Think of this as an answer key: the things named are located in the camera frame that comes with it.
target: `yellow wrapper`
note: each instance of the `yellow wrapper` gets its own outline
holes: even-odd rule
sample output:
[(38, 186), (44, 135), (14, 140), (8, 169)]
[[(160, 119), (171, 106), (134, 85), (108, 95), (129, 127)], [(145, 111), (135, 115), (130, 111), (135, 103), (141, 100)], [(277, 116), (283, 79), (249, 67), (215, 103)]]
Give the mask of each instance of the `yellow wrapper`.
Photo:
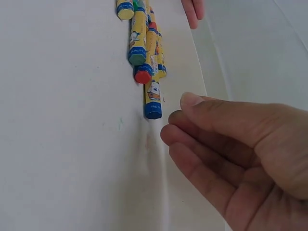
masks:
[(134, 65), (142, 65), (146, 60), (146, 12), (139, 7), (131, 21), (128, 60)]
[(167, 75), (167, 68), (166, 68), (166, 62), (165, 62), (165, 56), (164, 56), (164, 48), (162, 45), (162, 34), (160, 33), (160, 28), (158, 27), (158, 70), (159, 70), (159, 77), (163, 78)]
[(161, 96), (159, 77), (153, 71), (151, 81), (144, 85), (144, 98), (145, 98), (145, 117), (148, 119), (159, 119), (162, 117)]

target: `fingertip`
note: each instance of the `fingertip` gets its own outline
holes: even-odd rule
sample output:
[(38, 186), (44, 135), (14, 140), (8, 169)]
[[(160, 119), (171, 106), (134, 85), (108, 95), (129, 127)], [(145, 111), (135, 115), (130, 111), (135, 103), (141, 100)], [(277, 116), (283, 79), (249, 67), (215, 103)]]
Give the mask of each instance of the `fingertip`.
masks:
[(171, 113), (169, 118), (168, 118), (168, 123), (174, 124), (176, 121), (178, 121), (180, 118), (182, 118), (183, 115), (184, 114), (181, 110), (177, 110), (177, 111)]
[(203, 0), (193, 0), (193, 7), (196, 11), (197, 19), (202, 20), (205, 14), (205, 7)]
[(205, 101), (205, 99), (203, 99), (202, 97), (195, 95), (191, 92), (185, 92), (182, 94), (180, 105), (181, 105), (181, 108), (183, 109), (186, 107), (195, 106), (203, 101)]
[(195, 30), (198, 28), (198, 21), (197, 20), (190, 20), (189, 21), (189, 26), (192, 30)]
[(165, 125), (162, 130), (160, 131), (160, 138), (162, 139), (162, 141), (168, 145), (168, 131), (169, 131), (169, 128), (170, 127), (170, 124), (168, 125)]

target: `crayon end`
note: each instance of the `crayon end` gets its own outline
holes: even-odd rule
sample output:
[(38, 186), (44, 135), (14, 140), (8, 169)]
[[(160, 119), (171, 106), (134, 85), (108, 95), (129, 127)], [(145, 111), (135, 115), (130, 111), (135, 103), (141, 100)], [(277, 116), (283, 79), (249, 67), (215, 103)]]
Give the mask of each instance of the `crayon end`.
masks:
[(149, 28), (154, 28), (154, 29), (157, 31), (157, 25), (156, 25), (156, 23), (155, 23), (155, 22), (151, 22), (151, 23), (149, 24)]
[(137, 71), (135, 80), (137, 83), (147, 84), (151, 81), (151, 75), (147, 71)]
[(146, 104), (144, 113), (147, 119), (160, 119), (162, 117), (161, 104), (157, 102)]

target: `crayon wrapper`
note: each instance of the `crayon wrapper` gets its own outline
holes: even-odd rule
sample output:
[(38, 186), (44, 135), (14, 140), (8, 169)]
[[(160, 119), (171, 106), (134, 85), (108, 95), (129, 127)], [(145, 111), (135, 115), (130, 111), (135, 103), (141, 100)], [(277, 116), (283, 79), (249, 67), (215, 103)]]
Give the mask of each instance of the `crayon wrapper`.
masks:
[(148, 21), (150, 23), (151, 22), (151, 10), (150, 10), (150, 1), (149, 0), (145, 0), (145, 8), (146, 8), (147, 16), (148, 16)]
[(139, 7), (131, 21), (131, 34), (129, 40), (128, 58), (135, 54), (146, 57), (146, 12)]
[(155, 22), (156, 23), (155, 14), (154, 14), (153, 10), (150, 10), (150, 17), (151, 17), (151, 22)]
[(160, 52), (160, 58), (159, 59), (159, 67), (160, 69), (163, 69), (162, 75), (160, 77), (165, 77), (167, 75), (167, 68), (166, 68), (166, 61), (165, 61), (165, 55), (164, 55), (164, 47), (162, 44), (162, 34), (160, 31), (158, 31), (158, 42), (159, 42), (159, 52)]
[(159, 76), (153, 71), (151, 81), (144, 85), (145, 115), (149, 119), (162, 117)]
[(147, 56), (146, 61), (143, 65), (138, 67), (139, 71), (148, 71), (150, 74), (153, 73), (155, 69), (155, 50), (157, 42), (157, 31), (154, 28), (149, 28), (148, 33), (146, 33), (146, 50)]
[(161, 53), (161, 44), (160, 44), (159, 38), (156, 43), (156, 55), (157, 55), (158, 77), (163, 78), (165, 77), (165, 74), (164, 74), (163, 56)]

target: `white surface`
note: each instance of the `white surface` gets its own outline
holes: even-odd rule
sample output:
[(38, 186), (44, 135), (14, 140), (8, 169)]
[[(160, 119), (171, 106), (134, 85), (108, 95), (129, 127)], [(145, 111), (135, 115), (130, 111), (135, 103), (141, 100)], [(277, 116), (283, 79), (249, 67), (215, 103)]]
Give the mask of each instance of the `white surface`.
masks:
[(1, 1), (1, 231), (223, 230), (159, 139), (180, 95), (205, 89), (180, 1), (152, 4), (169, 74), (149, 123), (113, 1)]
[[(308, 109), (307, 12), (306, 0), (206, 1), (206, 19), (230, 99)], [(196, 44), (198, 50), (203, 46), (212, 44)], [(201, 66), (206, 66), (202, 59)], [(209, 73), (205, 82), (211, 79), (211, 87), (219, 88), (220, 77)]]

